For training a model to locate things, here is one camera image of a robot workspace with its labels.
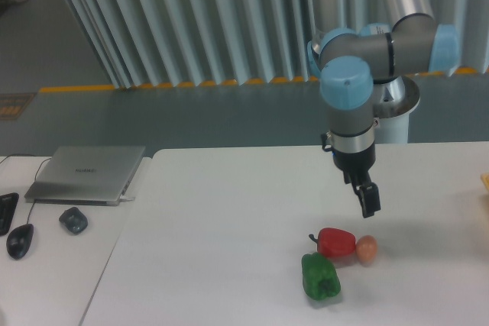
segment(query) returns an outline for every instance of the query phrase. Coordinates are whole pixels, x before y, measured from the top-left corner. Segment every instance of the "laptop logo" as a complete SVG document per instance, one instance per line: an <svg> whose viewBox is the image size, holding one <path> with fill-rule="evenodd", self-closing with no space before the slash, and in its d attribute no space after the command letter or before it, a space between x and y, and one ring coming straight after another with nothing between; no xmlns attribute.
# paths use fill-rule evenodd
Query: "laptop logo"
<svg viewBox="0 0 489 326"><path fill-rule="evenodd" d="M95 173L97 170L95 168L76 168L76 173Z"/></svg>

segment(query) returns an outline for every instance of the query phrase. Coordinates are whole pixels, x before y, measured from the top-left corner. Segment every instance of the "pepper stem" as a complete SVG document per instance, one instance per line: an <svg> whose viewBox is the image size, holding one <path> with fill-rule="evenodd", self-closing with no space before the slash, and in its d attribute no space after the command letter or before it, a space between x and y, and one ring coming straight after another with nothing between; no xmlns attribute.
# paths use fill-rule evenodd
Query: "pepper stem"
<svg viewBox="0 0 489 326"><path fill-rule="evenodd" d="M309 238L311 239L312 242L314 242L315 244L318 243L318 240L314 238L314 234L310 234L309 235Z"/></svg>

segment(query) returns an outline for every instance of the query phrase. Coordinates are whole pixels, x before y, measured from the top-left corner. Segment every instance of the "laptop lid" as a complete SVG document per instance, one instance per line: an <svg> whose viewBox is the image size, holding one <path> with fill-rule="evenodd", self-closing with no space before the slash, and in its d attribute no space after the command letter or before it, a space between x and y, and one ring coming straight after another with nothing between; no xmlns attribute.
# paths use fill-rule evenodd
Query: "laptop lid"
<svg viewBox="0 0 489 326"><path fill-rule="evenodd" d="M59 147L25 194L32 202L117 205L144 147Z"/></svg>

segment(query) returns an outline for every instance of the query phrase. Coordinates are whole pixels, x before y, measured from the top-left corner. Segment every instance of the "robotic arm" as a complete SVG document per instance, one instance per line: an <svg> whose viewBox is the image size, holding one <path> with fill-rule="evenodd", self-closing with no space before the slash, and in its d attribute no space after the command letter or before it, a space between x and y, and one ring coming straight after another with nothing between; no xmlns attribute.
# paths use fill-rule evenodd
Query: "robotic arm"
<svg viewBox="0 0 489 326"><path fill-rule="evenodd" d="M368 173L375 162L374 116L396 118L417 106L419 90L402 75L445 71L459 58L455 28L435 22L428 0L385 2L392 31L367 26L356 34L339 27L339 0L313 0L316 32L307 50L327 107L322 148L351 183L364 218L381 209Z"/></svg>

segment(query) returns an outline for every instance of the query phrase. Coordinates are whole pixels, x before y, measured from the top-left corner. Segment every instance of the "mouse cable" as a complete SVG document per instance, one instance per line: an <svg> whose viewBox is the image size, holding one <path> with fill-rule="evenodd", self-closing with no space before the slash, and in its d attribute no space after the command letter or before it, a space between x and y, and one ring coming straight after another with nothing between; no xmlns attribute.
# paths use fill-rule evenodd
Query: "mouse cable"
<svg viewBox="0 0 489 326"><path fill-rule="evenodd" d="M7 160L7 158L10 158L10 157L35 157L35 155L33 155L33 154L24 154L24 153L13 153L13 154L9 154L3 160L0 161L0 164L4 163Z"/></svg>
<svg viewBox="0 0 489 326"><path fill-rule="evenodd" d="M47 158L45 160L43 160L40 165L39 165L39 168L37 168L37 172L36 172L36 176L34 176L34 181L37 180L37 175L39 174L39 171L40 171L40 168L43 166L43 164L45 164L48 160L51 160L51 158ZM29 219L31 219L31 213L32 213L32 209L34 209L34 205L36 204L36 201L34 200L32 202L32 206L31 206L31 210L29 210L29 215L28 215L28 222L26 224L29 224Z"/></svg>

